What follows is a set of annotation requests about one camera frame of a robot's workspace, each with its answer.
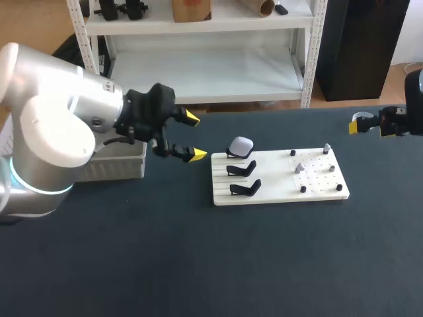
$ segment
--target white pegboard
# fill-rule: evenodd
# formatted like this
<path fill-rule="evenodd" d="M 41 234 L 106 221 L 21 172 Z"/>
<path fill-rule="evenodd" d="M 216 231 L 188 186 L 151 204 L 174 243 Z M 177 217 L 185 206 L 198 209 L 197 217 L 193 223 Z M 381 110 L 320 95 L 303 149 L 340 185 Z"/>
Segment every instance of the white pegboard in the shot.
<path fill-rule="evenodd" d="M 215 205 L 348 199 L 350 192 L 333 150 L 327 155 L 323 154 L 323 148 L 295 151 L 294 157 L 290 156 L 291 150 L 253 152 L 246 160 L 227 158 L 226 153 L 213 154 L 211 174 Z M 246 168 L 252 160 L 256 161 L 257 167 L 249 177 L 227 175 L 227 165 Z M 305 167 L 300 174 L 295 173 L 298 163 Z M 334 172 L 329 171 L 331 165 L 335 166 Z M 257 179 L 261 179 L 262 185 L 253 197 L 231 195 L 231 184 L 251 187 Z M 341 191 L 336 190 L 339 184 L 342 184 Z M 305 193 L 300 192 L 302 186 L 307 187 Z"/>

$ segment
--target dark tabletop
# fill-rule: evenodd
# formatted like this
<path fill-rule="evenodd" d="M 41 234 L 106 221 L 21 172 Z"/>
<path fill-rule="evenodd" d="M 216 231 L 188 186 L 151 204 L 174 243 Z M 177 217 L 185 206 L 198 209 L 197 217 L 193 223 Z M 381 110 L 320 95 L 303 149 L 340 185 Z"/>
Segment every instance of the dark tabletop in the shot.
<path fill-rule="evenodd" d="M 330 143 L 339 202 L 214 207 L 210 156 L 78 184 L 0 227 L 0 316 L 423 316 L 423 137 L 349 136 L 360 109 L 207 114 L 171 141 L 223 152 Z"/>

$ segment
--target shelf post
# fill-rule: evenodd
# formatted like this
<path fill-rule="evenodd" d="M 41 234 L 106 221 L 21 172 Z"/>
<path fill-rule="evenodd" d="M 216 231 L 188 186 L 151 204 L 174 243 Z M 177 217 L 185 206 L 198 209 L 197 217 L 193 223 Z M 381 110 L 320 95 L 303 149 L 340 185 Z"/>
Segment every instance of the shelf post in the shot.
<path fill-rule="evenodd" d="M 328 0 L 315 0 L 309 53 L 307 54 L 307 61 L 305 64 L 304 89 L 301 95 L 302 108 L 310 108 L 311 93 L 315 81 L 317 58 L 319 57 L 327 4 Z"/>
<path fill-rule="evenodd" d="M 85 21 L 81 12 L 79 0 L 67 0 L 67 7 L 69 8 L 69 14 L 71 15 L 73 29 L 75 30 L 75 35 L 78 40 L 79 49 L 81 50 L 85 69 L 91 73 L 99 74 L 98 66 L 95 63 L 93 50 L 91 49 L 90 40 L 88 38 L 87 29 L 85 27 Z"/>

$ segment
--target cardboard box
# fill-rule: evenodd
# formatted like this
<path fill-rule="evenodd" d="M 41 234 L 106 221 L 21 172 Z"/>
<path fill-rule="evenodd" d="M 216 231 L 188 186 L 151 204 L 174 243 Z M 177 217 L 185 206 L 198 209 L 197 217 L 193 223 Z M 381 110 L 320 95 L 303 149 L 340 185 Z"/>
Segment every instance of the cardboard box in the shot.
<path fill-rule="evenodd" d="M 173 0 L 175 22 L 196 22 L 212 18 L 212 0 Z"/>

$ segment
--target gray container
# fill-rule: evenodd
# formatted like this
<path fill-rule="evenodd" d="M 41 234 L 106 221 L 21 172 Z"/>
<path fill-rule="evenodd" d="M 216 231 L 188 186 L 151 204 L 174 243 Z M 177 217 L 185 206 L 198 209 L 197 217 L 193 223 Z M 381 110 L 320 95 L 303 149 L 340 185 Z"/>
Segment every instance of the gray container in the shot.
<path fill-rule="evenodd" d="M 120 137 L 114 131 L 94 135 L 97 146 L 108 139 Z M 146 151 L 147 143 L 144 142 L 137 141 L 134 145 L 112 143 L 91 159 L 79 182 L 143 178 Z"/>

